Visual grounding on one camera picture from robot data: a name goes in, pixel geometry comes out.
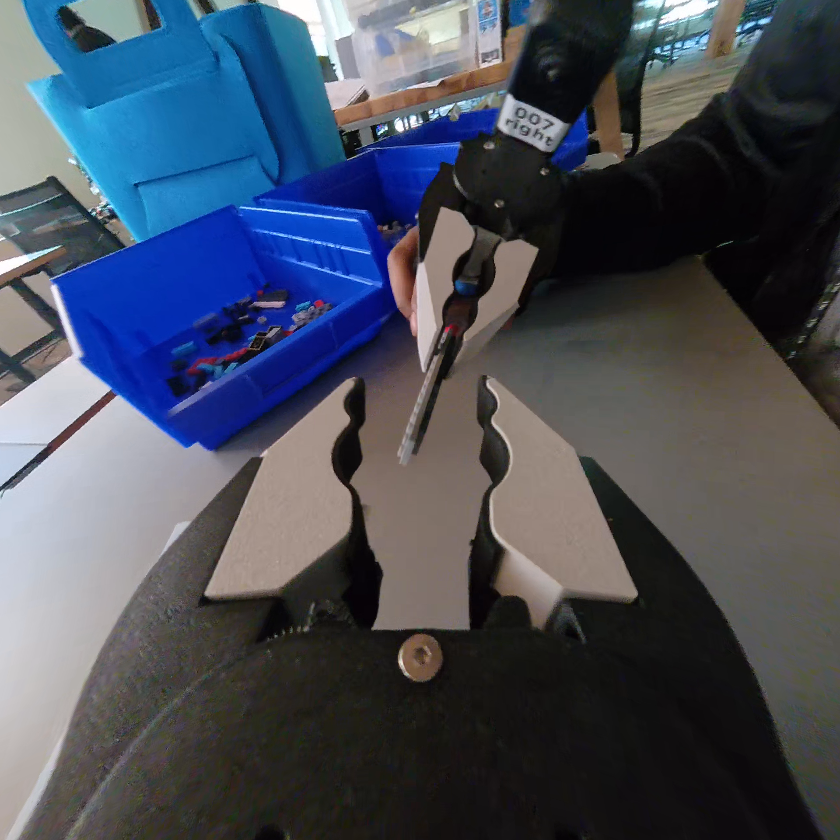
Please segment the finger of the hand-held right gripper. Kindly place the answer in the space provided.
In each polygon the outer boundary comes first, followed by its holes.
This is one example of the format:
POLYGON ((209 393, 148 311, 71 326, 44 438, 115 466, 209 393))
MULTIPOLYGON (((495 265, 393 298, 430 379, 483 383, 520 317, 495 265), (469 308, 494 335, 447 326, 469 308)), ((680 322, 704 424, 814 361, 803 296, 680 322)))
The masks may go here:
POLYGON ((427 373, 444 327, 445 303, 455 292, 456 264, 469 253, 475 238, 474 228, 462 213, 439 209, 425 256, 416 269, 416 346, 423 373, 427 373))
POLYGON ((488 344, 518 309, 538 247, 523 239, 503 240, 492 256, 493 281, 479 297, 476 318, 460 342, 453 364, 465 364, 488 344))

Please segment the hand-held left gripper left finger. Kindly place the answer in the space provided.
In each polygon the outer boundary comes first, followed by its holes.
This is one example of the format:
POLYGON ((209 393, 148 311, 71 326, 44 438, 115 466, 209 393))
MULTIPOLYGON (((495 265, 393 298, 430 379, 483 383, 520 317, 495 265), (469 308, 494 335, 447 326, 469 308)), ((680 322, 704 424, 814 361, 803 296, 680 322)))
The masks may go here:
POLYGON ((373 627, 383 572, 352 484, 364 420, 364 380, 351 377, 265 450, 206 585, 208 601, 269 598, 292 626, 326 604, 373 627))

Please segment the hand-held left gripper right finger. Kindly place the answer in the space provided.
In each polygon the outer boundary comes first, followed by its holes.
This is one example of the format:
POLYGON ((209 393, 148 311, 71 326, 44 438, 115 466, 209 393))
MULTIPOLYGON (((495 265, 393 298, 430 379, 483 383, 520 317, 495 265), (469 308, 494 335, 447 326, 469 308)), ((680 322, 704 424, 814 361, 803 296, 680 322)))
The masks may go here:
POLYGON ((569 600, 631 604, 637 587, 574 447, 497 379, 479 379, 479 462, 490 485, 469 554, 469 624, 501 597, 549 627, 569 600))

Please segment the long black brick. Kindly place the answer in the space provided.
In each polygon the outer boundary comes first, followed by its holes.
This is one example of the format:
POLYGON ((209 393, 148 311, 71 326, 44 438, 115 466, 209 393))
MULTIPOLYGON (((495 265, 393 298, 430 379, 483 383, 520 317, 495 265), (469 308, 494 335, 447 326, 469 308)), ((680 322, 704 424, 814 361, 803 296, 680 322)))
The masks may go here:
POLYGON ((424 440, 438 393, 456 357, 459 346, 459 327, 449 324, 442 332, 437 349, 429 365, 416 405, 416 417, 411 436, 410 455, 416 455, 424 440))

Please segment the long grey brick plate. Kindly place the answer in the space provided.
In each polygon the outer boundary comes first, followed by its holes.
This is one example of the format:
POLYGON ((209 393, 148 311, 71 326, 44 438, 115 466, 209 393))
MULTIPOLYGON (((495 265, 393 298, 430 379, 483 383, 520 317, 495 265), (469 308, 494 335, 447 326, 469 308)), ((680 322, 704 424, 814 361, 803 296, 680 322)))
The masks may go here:
POLYGON ((397 451, 398 462, 401 466, 408 464, 422 444, 429 418, 434 410, 434 404, 437 399, 439 372, 443 362, 443 356, 441 352, 433 356, 415 400, 413 410, 408 418, 402 442, 397 451))

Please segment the person's right forearm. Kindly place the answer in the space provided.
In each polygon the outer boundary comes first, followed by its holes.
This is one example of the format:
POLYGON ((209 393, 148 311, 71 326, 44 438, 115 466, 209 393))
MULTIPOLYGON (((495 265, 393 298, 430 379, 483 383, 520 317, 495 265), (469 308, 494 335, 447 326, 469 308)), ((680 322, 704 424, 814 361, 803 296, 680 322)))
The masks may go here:
POLYGON ((795 341, 836 288, 838 2, 780 2, 730 88, 633 158, 572 176, 537 280, 705 256, 762 335, 795 341))

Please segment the grey desk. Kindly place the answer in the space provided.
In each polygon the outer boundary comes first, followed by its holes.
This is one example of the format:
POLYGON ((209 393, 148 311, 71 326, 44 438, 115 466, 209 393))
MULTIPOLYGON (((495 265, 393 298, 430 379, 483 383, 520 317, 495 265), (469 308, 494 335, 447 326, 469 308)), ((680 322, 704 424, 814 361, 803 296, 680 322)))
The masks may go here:
POLYGON ((2 838, 19 832, 100 647, 176 526, 351 376, 366 384, 353 484, 384 571, 375 627, 466 627, 488 486, 483 374, 596 460, 690 563, 838 838, 838 429, 690 259, 544 289, 444 384, 406 466, 397 448, 423 377, 400 317, 214 453, 113 399, 2 495, 2 838))

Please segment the white blue small box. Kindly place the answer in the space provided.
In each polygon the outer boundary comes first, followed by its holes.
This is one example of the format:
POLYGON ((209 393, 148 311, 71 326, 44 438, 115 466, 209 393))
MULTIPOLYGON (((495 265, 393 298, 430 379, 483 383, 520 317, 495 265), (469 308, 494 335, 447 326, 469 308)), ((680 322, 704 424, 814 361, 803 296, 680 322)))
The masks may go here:
POLYGON ((476 1, 476 54, 478 68, 503 60, 504 1, 476 1))

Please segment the stack of clear storage boxes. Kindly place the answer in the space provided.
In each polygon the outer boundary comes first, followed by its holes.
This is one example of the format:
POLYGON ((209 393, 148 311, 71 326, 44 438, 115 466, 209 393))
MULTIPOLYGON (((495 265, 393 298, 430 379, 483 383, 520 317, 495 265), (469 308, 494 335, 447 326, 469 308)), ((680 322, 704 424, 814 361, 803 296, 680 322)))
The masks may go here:
POLYGON ((479 69, 476 1, 348 1, 356 66, 370 98, 479 69))

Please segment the blue felt bag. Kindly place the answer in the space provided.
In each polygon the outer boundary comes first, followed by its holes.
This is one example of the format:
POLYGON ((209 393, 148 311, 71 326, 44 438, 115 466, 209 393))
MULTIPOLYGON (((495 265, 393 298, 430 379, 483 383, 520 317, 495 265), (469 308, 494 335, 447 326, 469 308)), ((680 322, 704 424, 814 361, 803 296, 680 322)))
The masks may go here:
POLYGON ((155 2, 161 27, 82 52, 64 2, 24 2, 60 73, 34 100, 139 243, 345 161, 308 27, 247 3, 197 18, 155 2))

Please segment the light wood side table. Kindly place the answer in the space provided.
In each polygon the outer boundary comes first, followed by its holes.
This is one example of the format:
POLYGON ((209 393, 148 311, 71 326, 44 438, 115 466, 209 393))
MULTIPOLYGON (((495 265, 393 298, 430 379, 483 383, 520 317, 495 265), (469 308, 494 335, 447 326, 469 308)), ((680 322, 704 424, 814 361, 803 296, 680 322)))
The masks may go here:
POLYGON ((2 375, 12 375, 24 386, 36 382, 35 374, 25 366, 25 363, 38 352, 66 337, 57 309, 32 289, 26 279, 44 272, 48 266, 63 259, 66 255, 67 249, 62 245, 57 245, 2 261, 1 288, 11 288, 49 326, 47 334, 25 346, 21 351, 9 354, 1 350, 2 375))

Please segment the wooden post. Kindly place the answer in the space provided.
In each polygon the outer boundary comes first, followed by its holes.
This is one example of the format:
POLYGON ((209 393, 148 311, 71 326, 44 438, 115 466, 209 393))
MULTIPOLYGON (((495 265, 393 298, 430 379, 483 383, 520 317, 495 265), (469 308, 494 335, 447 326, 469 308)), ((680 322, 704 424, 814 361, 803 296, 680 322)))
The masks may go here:
POLYGON ((720 0, 712 19, 705 60, 717 60, 728 56, 747 2, 744 0, 720 0))

